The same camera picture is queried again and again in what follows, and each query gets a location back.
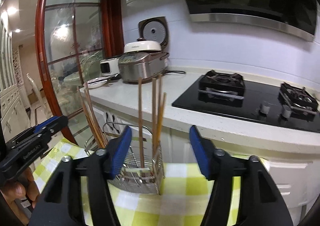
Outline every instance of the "wire utensil basket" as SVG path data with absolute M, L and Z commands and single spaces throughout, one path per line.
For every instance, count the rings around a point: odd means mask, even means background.
M 104 130 L 105 125 L 108 123 L 138 127 L 132 124 L 107 121 L 102 128 L 105 134 L 108 134 Z M 152 135 L 152 131 L 148 127 L 143 126 L 142 128 L 146 129 Z M 152 154 L 151 142 L 144 141 L 143 149 L 144 168 L 141 168 L 140 163 L 139 141 L 132 140 L 120 174 L 117 175 L 114 180 L 108 180 L 108 182 L 121 190 L 131 193 L 160 194 L 161 180 L 164 177 L 161 143 L 159 143 L 159 147 L 154 156 Z

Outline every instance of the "yellow checkered tablecloth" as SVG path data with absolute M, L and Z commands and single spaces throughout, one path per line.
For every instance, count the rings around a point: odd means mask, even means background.
M 87 157 L 84 149 L 66 139 L 60 141 L 34 171 L 40 192 L 61 158 Z M 161 195 L 135 194 L 122 191 L 109 184 L 112 200 L 122 226 L 197 226 L 207 208 L 213 181 L 201 175 L 197 164 L 164 164 L 165 178 Z M 91 226 L 87 181 L 81 178 L 84 218 Z M 240 177 L 234 177 L 233 196 L 228 225 L 236 223 L 240 199 Z

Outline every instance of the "gas stove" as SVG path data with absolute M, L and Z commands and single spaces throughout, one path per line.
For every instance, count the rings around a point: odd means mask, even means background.
M 320 133 L 318 103 L 305 88 L 246 81 L 214 70 L 202 75 L 173 107 Z

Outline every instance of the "finger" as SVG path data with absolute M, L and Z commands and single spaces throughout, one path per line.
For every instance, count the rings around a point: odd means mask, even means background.
M 30 182 L 27 189 L 27 195 L 30 198 L 30 200 L 35 201 L 39 194 L 40 193 L 36 185 L 36 182 L 35 181 Z
M 31 171 L 30 167 L 28 167 L 23 173 L 26 176 L 26 178 L 28 179 L 28 181 L 32 182 L 35 180 L 33 178 L 32 171 Z
M 35 208 L 37 202 L 39 201 L 40 195 L 37 196 L 36 200 L 34 202 L 32 202 L 32 207 Z
M 29 219 L 24 214 L 24 212 L 18 208 L 15 202 L 9 204 L 9 207 L 24 225 L 27 225 L 29 223 Z
M 1 188 L 1 192 L 7 203 L 11 203 L 15 199 L 20 199 L 26 195 L 26 190 L 19 182 L 6 183 L 5 186 Z

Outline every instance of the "kitchen counter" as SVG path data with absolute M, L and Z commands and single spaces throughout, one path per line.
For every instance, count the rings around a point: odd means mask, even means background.
M 188 132 L 191 125 L 196 125 L 203 137 L 217 141 L 271 151 L 320 154 L 320 133 L 270 126 L 172 107 L 172 102 L 201 74 L 206 72 L 204 69 L 191 70 L 194 72 L 186 69 L 186 71 L 186 75 L 167 74 L 163 77 L 163 91 L 167 93 L 163 119 L 165 127 Z M 246 80 L 271 85 L 279 86 L 282 82 L 255 75 L 243 75 Z M 151 86 L 151 83 L 142 85 L 143 119 L 147 121 L 152 120 Z M 91 89 L 90 96 L 93 102 L 138 117 L 137 85 L 125 84 L 122 80 L 114 81 L 102 87 Z

